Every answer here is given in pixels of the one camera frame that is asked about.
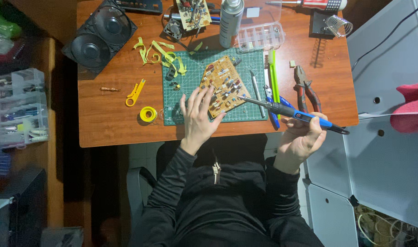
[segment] green cutting mat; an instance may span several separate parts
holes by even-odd
[[[249,91],[253,98],[256,98],[255,90],[252,85],[252,78],[250,77],[250,70],[253,71],[261,98],[265,99],[263,50],[241,53],[237,48],[230,48],[224,51],[199,51],[193,55],[190,55],[187,51],[177,51],[174,53],[176,56],[182,58],[183,64],[186,65],[188,72],[186,72],[185,76],[178,74],[176,78],[169,81],[166,79],[169,68],[162,66],[163,114],[166,126],[184,123],[183,115],[181,114],[179,107],[179,101],[182,94],[186,94],[186,99],[189,98],[192,91],[200,85],[206,65],[225,55],[229,55],[231,60],[233,57],[235,57],[235,59],[242,59],[242,62],[236,66],[236,70],[238,71],[241,80],[244,82],[247,91]],[[178,69],[178,60],[176,59],[173,63]],[[180,84],[180,90],[175,91],[172,82]],[[267,119],[268,114],[266,114],[265,118],[262,118],[259,107],[247,102],[228,111],[228,114],[223,118],[222,122],[257,121]]]

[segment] sleeve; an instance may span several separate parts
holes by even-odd
[[[266,205],[264,225],[270,237],[281,246],[323,246],[300,214],[297,182],[300,174],[287,174],[273,167],[274,158],[266,160]]]
[[[169,246],[175,233],[175,210],[182,194],[185,175],[196,156],[179,147],[148,197],[139,224],[144,246]]]

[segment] aerosol can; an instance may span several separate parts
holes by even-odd
[[[220,44],[224,48],[235,45],[243,11],[244,0],[223,0],[221,3]]]

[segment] person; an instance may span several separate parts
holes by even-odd
[[[180,100],[185,136],[176,150],[163,150],[171,153],[170,161],[158,175],[144,207],[135,233],[140,244],[323,246],[301,217],[297,182],[300,165],[326,137],[317,116],[327,117],[312,113],[316,117],[310,123],[282,118],[287,130],[278,152],[264,160],[267,138],[246,135],[210,143],[209,138],[227,113],[210,122],[207,111],[214,88],[198,91],[197,87],[192,92],[187,107],[185,95]],[[211,155],[220,156],[216,184],[214,159],[208,161]],[[168,160],[168,154],[160,156],[160,160]]]

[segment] pink fabric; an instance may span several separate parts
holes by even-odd
[[[418,83],[414,85],[403,85],[397,90],[404,96],[405,103],[394,111],[394,113],[418,112]],[[401,133],[418,132],[418,114],[391,115],[392,127]]]

